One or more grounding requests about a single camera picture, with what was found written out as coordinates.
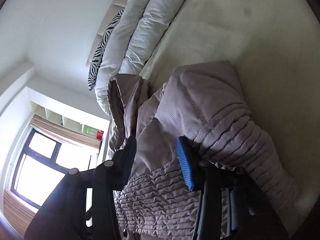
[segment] zebra print pillow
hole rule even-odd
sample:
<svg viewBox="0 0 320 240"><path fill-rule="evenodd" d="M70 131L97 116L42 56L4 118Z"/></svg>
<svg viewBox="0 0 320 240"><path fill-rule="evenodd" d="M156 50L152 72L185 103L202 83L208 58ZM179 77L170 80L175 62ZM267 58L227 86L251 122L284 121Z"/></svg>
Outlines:
<svg viewBox="0 0 320 240"><path fill-rule="evenodd" d="M98 70L100 68L100 64L102 63L103 53L104 53L104 50L106 49L106 45L108 43L109 37L113 31L113 28L116 27L118 22L120 21L123 11L124 9L118 12L109 23L96 49L96 52L92 58L92 62L91 62L89 74L88 74L88 86L90 91L94 88L96 84Z"/></svg>

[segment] mattress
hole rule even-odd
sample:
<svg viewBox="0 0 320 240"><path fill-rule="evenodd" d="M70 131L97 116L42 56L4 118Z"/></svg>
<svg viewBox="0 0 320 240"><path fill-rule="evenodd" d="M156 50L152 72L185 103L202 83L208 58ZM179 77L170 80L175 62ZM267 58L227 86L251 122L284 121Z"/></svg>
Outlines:
<svg viewBox="0 0 320 240"><path fill-rule="evenodd" d="M140 75L152 94L176 67L220 60L300 188L293 233L320 193L320 25L305 0L186 0Z"/></svg>

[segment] beige upholstered headboard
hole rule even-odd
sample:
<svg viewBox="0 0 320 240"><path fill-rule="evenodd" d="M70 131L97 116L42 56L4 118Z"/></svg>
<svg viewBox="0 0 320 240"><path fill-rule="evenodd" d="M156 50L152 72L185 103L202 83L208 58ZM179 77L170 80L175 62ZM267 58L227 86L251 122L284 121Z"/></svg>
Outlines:
<svg viewBox="0 0 320 240"><path fill-rule="evenodd" d="M93 45L91 47L91 51L89 53L89 57L87 60L87 66L90 67L93 55L98 47L98 44L100 40L102 39L103 34L106 31L106 28L108 27L110 21L113 19L113 17L125 6L127 5L128 0L113 0L105 17L103 18L101 25L99 27L98 33L96 35L96 38L94 39Z"/></svg>

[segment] dark window frame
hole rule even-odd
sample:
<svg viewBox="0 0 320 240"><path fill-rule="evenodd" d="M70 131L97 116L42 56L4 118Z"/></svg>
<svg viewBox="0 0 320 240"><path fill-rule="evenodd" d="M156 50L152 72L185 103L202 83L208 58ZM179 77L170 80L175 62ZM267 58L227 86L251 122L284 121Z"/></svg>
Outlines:
<svg viewBox="0 0 320 240"><path fill-rule="evenodd" d="M38 134L41 134L42 136L54 141L56 143L56 146L53 150L53 153L52 153L52 156L51 158L48 158L48 157L45 157L43 156L42 154L32 150L31 148L29 148L29 144L34 136L35 133L38 133ZM22 151L20 153L20 156L19 156L19 159L18 159L18 162L17 162L17 165L15 167L15 170L14 170L14 174L13 174L13 178L12 178L12 185L11 185L11 192L13 192L17 197L19 197L20 199L22 199L23 201L25 201L26 203L30 204L31 206L34 206L35 208L37 209L40 209L41 206L39 206L38 204L34 203L33 201L31 201L30 199L26 198L25 196L21 195L15 188L14 188L14 185L16 184L16 179L17 179L17 174L18 174L18 170L19 170L19 167L21 165L23 165L23 163L21 163L22 161L22 158L25 155L27 156L30 156L31 158L35 159L36 161L46 165L47 167L49 168L52 168L56 171L59 171L63 174L67 173L67 171L69 169L65 168L65 167L62 167L60 165L58 165L56 163L56 160L57 160L57 157L58 157L58 153L59 153L59 150L60 150L60 147L61 147L62 143L44 135L43 133L37 131L36 129L32 129L30 134L28 135L28 138L22 148Z"/></svg>

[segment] bright window light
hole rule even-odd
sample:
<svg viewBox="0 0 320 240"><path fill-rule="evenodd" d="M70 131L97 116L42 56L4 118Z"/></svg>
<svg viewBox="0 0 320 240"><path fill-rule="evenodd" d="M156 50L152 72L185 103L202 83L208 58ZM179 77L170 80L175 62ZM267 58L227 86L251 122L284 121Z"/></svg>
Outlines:
<svg viewBox="0 0 320 240"><path fill-rule="evenodd" d="M85 148L63 143L58 153L56 163L62 167L86 171L89 167L90 153Z"/></svg>
<svg viewBox="0 0 320 240"><path fill-rule="evenodd" d="M64 174L26 156L18 179L17 191L42 206Z"/></svg>
<svg viewBox="0 0 320 240"><path fill-rule="evenodd" d="M55 146L56 146L55 141L52 141L49 138L44 137L39 133L34 134L29 144L29 147L31 149L48 158L51 158Z"/></svg>

